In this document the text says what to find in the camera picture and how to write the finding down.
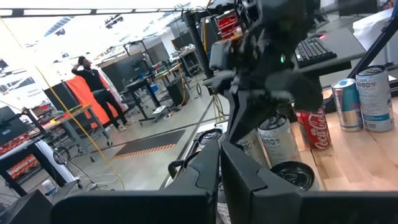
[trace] red can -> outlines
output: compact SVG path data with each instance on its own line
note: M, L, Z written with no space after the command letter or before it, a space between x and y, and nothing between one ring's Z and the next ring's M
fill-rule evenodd
M297 110L296 116L306 148L327 149L331 146L328 123L323 107L316 113Z

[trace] black can lid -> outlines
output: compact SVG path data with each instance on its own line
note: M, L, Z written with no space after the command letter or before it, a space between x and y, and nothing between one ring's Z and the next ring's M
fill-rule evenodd
M358 72L359 76L375 75L382 73L386 69L383 65L373 65L365 68L364 70Z
M275 116L271 116L270 118L267 118L265 121L263 121L259 129L261 130L272 130L275 128L279 128L282 125L284 125L287 121L287 117L284 114L276 114Z
M223 131L219 128L215 128L204 132L198 139L199 144L205 145L210 140L219 139L223 135Z
M315 180L311 167L302 162L283 162L271 168L271 172L302 190L309 190Z

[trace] keyboard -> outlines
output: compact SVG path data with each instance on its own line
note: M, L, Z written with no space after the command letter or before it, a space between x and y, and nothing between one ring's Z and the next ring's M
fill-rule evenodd
M299 68L324 62L335 57L337 57L337 54L327 49L317 37L301 41L295 51L295 58Z

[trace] blue container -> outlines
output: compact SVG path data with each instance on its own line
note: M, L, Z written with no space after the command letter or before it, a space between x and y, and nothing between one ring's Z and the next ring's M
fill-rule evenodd
M362 129L361 105L355 79L340 80L334 83L331 89L341 129L344 131L359 131Z

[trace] orange curtain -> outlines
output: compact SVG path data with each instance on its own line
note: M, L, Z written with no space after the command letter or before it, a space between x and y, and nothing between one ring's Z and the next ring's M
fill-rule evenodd
M101 76L100 76L100 78L101 78L101 81L102 81L104 87L109 88L108 83ZM102 107L94 99L94 96L91 93L90 88L88 88L88 85L87 85L86 81L84 80L84 78L76 75L71 80L66 81L66 83L69 86L69 88L71 89L71 91L75 94L77 100L79 101L79 103L81 105L91 105L92 106L92 109L93 109L95 115L97 115L101 124L105 124L109 121L109 118L106 115L104 109L102 109ZM117 117L118 113L116 112L116 110L110 104L108 104L108 106L109 106L109 108L111 108L113 116ZM85 112L85 115L87 118L91 118L88 111ZM95 127L97 127L97 125L95 123L92 123L91 127L95 128Z

